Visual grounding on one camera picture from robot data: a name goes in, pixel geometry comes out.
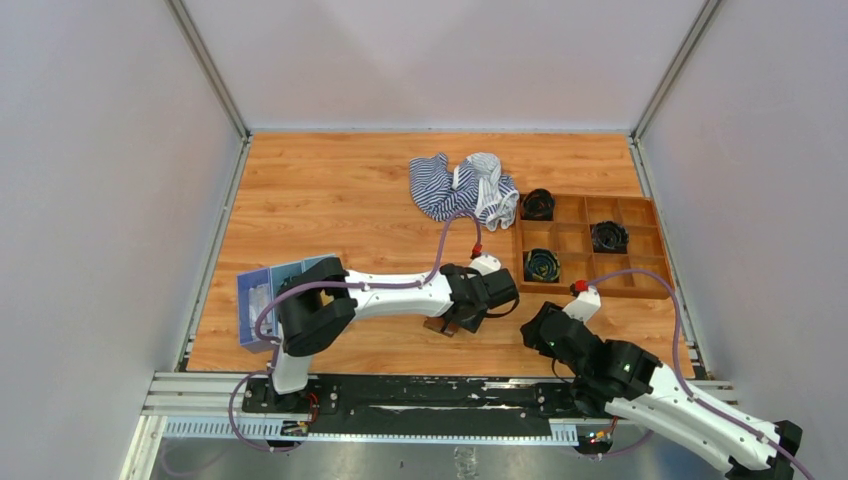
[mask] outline black round object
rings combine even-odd
[[[627,253],[630,235],[627,229],[612,221],[592,225],[592,248],[595,253]]]
[[[554,200],[551,192],[537,188],[528,193],[521,202],[521,219],[536,221],[551,221],[554,219]]]
[[[524,280],[527,282],[556,283],[561,266],[559,258],[550,250],[534,248],[524,257]]]

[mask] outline metal floor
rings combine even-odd
[[[641,437],[635,427],[619,427],[616,445]],[[198,479],[291,480],[718,480],[706,462],[654,436],[635,454],[594,462],[562,447],[453,446],[382,443],[306,443],[290,453],[253,451],[234,440],[173,439],[167,443],[169,467],[185,472],[203,465],[221,449],[228,452]],[[159,461],[151,479],[171,477]]]

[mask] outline small wooden block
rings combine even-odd
[[[427,320],[424,320],[424,328],[441,333],[446,337],[453,337],[457,330],[459,330],[459,326],[455,323],[448,323],[445,325],[444,318],[433,317],[427,317]]]

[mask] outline blue box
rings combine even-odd
[[[255,337],[253,319],[277,296],[277,290],[286,279],[300,275],[325,258],[335,256],[332,253],[319,255],[304,258],[299,262],[284,263],[238,274],[236,276],[236,288],[238,289],[239,345],[253,353],[272,350],[274,345]],[[265,318],[263,333],[279,337],[280,323],[277,322],[275,310],[271,310],[271,313]]]

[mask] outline cable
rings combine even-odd
[[[614,452],[599,453],[597,455],[585,455],[585,454],[578,453],[578,452],[575,452],[575,451],[570,450],[570,449],[565,449],[565,450],[562,450],[562,451],[565,452],[566,455],[569,455],[569,456],[572,456],[572,457],[584,458],[584,459],[600,462],[601,460],[603,460],[605,458],[623,457],[624,455],[633,453],[635,450],[639,449],[639,447],[648,443],[651,440],[651,438],[653,438],[653,436],[654,436],[654,431],[648,430],[647,432],[645,432],[645,435],[642,435],[642,438],[637,440],[633,445],[622,448],[621,450],[616,450]]]
[[[519,297],[515,297],[515,300],[512,301],[512,306],[509,307],[509,310],[500,313],[487,313],[486,318],[503,318],[514,312],[515,309],[518,308],[519,303],[521,303],[521,299]]]
[[[188,471],[185,471],[185,472],[178,472],[178,471],[174,470],[173,468],[171,468],[170,465],[168,465],[167,455],[172,450],[171,448],[168,447],[170,442],[171,442],[171,439],[166,438],[162,442],[162,445],[159,447],[159,466],[162,467],[162,470],[165,470],[165,473],[167,473],[168,475],[170,475],[174,478],[193,477],[193,476],[197,475],[198,473],[200,473],[200,472],[206,470],[207,468],[211,467],[213,463],[220,460],[227,452],[230,451],[230,447],[227,447],[227,448],[221,450],[220,452],[218,452],[217,455],[212,457],[211,460],[204,463],[202,466],[195,468],[193,470],[188,470]]]
[[[275,345],[279,345],[282,342],[281,338],[272,337],[272,336],[265,335],[264,333],[262,333],[262,330],[261,330],[262,321],[265,320],[265,317],[268,316],[268,314],[271,312],[271,310],[274,309],[274,307],[276,307],[277,305],[279,305],[280,303],[285,301],[287,298],[290,298],[294,295],[306,292],[308,290],[312,290],[312,289],[316,289],[316,288],[321,288],[321,289],[324,289],[324,288],[365,288],[366,286],[368,286],[370,288],[404,289],[404,288],[417,288],[421,285],[428,283],[439,272],[439,267],[440,267],[440,264],[441,264],[441,261],[442,261],[442,254],[444,253],[444,249],[445,249],[445,240],[447,239],[447,236],[448,236],[448,230],[450,229],[451,223],[453,223],[453,221],[456,220],[460,216],[470,217],[471,220],[474,221],[474,225],[477,228],[477,243],[475,244],[474,249],[472,249],[472,255],[474,254],[474,252],[479,252],[480,248],[482,248],[482,236],[483,236],[482,229],[480,228],[480,220],[477,218],[477,216],[471,210],[460,210],[458,212],[455,212],[453,215],[451,215],[450,218],[448,218],[448,220],[445,222],[445,226],[442,229],[442,235],[439,238],[439,248],[436,251],[436,260],[435,260],[435,262],[433,262],[433,269],[430,271],[430,273],[427,274],[427,276],[424,278],[424,280],[409,282],[409,283],[365,283],[365,282],[349,283],[349,282],[338,282],[338,281],[319,281],[319,282],[310,282],[310,283],[305,283],[303,285],[298,285],[298,286],[296,286],[296,287],[294,287],[290,290],[286,290],[285,292],[281,293],[274,300],[272,300],[271,303],[268,304],[268,306],[266,306],[264,309],[262,309],[262,312],[260,312],[259,315],[256,317],[256,322],[255,322],[255,326],[254,326],[254,332],[256,333],[256,337],[261,339],[261,340],[264,340],[266,342],[271,342]],[[227,417],[230,421],[230,427],[233,429],[233,433],[235,434],[236,438],[238,438],[242,443],[244,443],[248,447],[253,448],[254,450],[262,451],[262,452],[270,452],[270,453],[289,452],[291,450],[294,450],[295,448],[297,448],[300,445],[300,444],[298,444],[298,445],[295,445],[293,447],[275,448],[275,447],[266,447],[266,446],[263,446],[263,445],[253,443],[250,440],[248,440],[247,438],[245,438],[244,435],[242,435],[242,433],[239,430],[238,425],[236,424],[236,421],[235,421],[235,412],[234,412],[235,407],[234,407],[234,405],[235,405],[236,395],[238,394],[239,389],[241,388],[242,385],[245,385],[248,380],[250,380],[251,378],[253,378],[255,376],[267,375],[268,377],[271,377],[271,375],[274,373],[274,366],[277,364],[277,356],[279,355],[279,353],[280,353],[280,348],[279,347],[275,348],[273,356],[271,357],[271,364],[270,364],[270,366],[268,367],[267,370],[259,370],[259,371],[256,371],[256,372],[251,372],[251,373],[247,374],[244,378],[242,378],[236,384],[236,387],[233,389],[233,391],[230,393],[230,400],[229,400],[229,403],[227,405]]]
[[[562,380],[562,383],[565,383],[565,384],[571,385],[570,383],[568,383],[568,380],[566,380],[566,379],[564,379],[564,378],[560,377],[560,376],[559,376],[559,374],[558,374],[558,373],[556,373],[556,358],[551,359],[551,371],[552,371],[552,372],[554,372],[554,376],[555,376],[555,377],[557,377],[558,379]]]
[[[680,311],[681,311],[680,310],[680,303],[677,301],[677,296],[674,294],[674,290],[671,288],[671,285],[669,285],[668,282],[666,282],[666,280],[664,278],[662,278],[661,276],[657,275],[656,273],[654,273],[650,270],[645,270],[643,268],[628,268],[628,269],[625,269],[625,270],[619,270],[617,272],[612,272],[612,273],[609,273],[607,275],[602,275],[602,276],[590,281],[589,285],[595,286],[595,285],[603,282],[604,280],[608,280],[610,278],[617,277],[617,276],[620,276],[620,275],[629,275],[629,274],[633,274],[633,273],[641,273],[643,275],[647,275],[647,276],[653,278],[654,280],[658,281],[660,283],[660,285],[662,285],[668,291],[669,296],[671,296],[671,301],[672,301],[672,303],[674,303],[674,335],[672,336],[672,356],[674,357],[673,358],[674,368],[672,370],[674,371],[674,376],[677,378],[677,383],[680,384],[680,388],[686,393],[686,396],[688,396],[690,400],[694,401],[698,405],[704,407],[707,411],[717,415],[718,417],[720,417],[724,420],[727,420],[728,422],[730,422],[730,423],[736,425],[737,427],[745,430],[746,432],[750,433],[751,435],[754,435],[755,437],[757,437],[758,441],[763,441],[763,439],[765,439],[766,444],[768,444],[768,446],[774,448],[777,452],[779,452],[781,455],[786,457],[789,460],[789,462],[792,465],[794,465],[795,468],[799,472],[801,472],[805,477],[807,477],[808,480],[815,480],[813,475],[810,473],[810,471],[807,469],[807,467],[804,466],[804,464],[802,464],[798,459],[796,459],[795,456],[790,454],[785,448],[781,447],[778,443],[775,443],[774,440],[767,438],[765,436],[766,435],[765,433],[763,433],[760,430],[757,430],[754,427],[751,427],[750,425],[748,425],[745,422],[737,420],[736,418],[734,418],[731,415],[728,415],[728,414],[722,412],[721,410],[713,407],[712,405],[705,402],[704,400],[701,400],[700,398],[698,398],[695,395],[695,393],[692,391],[692,389],[689,388],[689,384],[686,382],[686,379],[683,377],[683,370],[680,366],[679,339],[680,339],[680,330],[682,329],[682,326],[683,326],[683,318],[680,315]]]
[[[318,396],[314,393],[310,393],[309,397],[309,413],[312,415],[309,418],[309,424],[315,423],[315,420],[318,420],[318,414],[321,412],[321,402],[318,401]]]
[[[615,433],[615,427],[617,427],[617,426],[618,426],[618,417],[617,417],[617,416],[616,416],[616,417],[612,417],[612,424],[611,424],[611,425],[610,425],[610,427],[606,430],[607,435],[612,436],[612,434],[613,434],[613,433]]]
[[[296,286],[296,287],[294,287],[290,290],[286,290],[285,292],[278,295],[277,298],[272,300],[271,303],[269,303],[265,308],[262,309],[261,312],[259,312],[259,315],[256,317],[256,320],[254,322],[254,327],[253,327],[253,331],[256,334],[256,338],[258,338],[260,340],[264,340],[266,342],[278,344],[281,339],[279,339],[277,337],[265,335],[264,333],[262,333],[261,327],[262,327],[262,322],[265,320],[265,317],[267,317],[268,314],[271,313],[271,310],[273,310],[274,307],[276,307],[277,305],[282,303],[287,298],[292,297],[292,296],[297,295],[297,294],[300,294],[300,293],[303,293],[303,292],[306,292],[308,290],[312,290],[314,288],[321,288],[321,289],[323,289],[323,288],[365,288],[366,285],[367,285],[370,288],[403,289],[403,288],[417,288],[417,287],[419,287],[423,284],[430,282],[430,280],[432,280],[439,273],[439,267],[441,266],[441,262],[442,262],[442,254],[444,253],[444,249],[445,249],[445,240],[448,237],[448,229],[450,228],[451,223],[453,223],[453,221],[456,220],[460,216],[470,217],[471,220],[474,221],[474,226],[477,228],[477,244],[475,245],[474,248],[478,249],[478,247],[482,246],[482,244],[483,244],[483,231],[480,228],[480,221],[477,219],[477,216],[471,210],[459,210],[459,211],[455,212],[453,215],[451,215],[450,218],[448,218],[447,221],[445,222],[445,226],[442,229],[442,235],[439,238],[439,248],[438,248],[438,250],[436,250],[436,260],[433,262],[433,269],[430,270],[430,273],[428,273],[426,277],[424,277],[424,280],[416,280],[414,282],[409,282],[409,283],[368,283],[368,284],[366,284],[365,282],[349,283],[349,282],[338,282],[338,281],[321,281],[321,282],[310,282],[310,283],[305,283],[303,285],[298,285],[298,286]]]

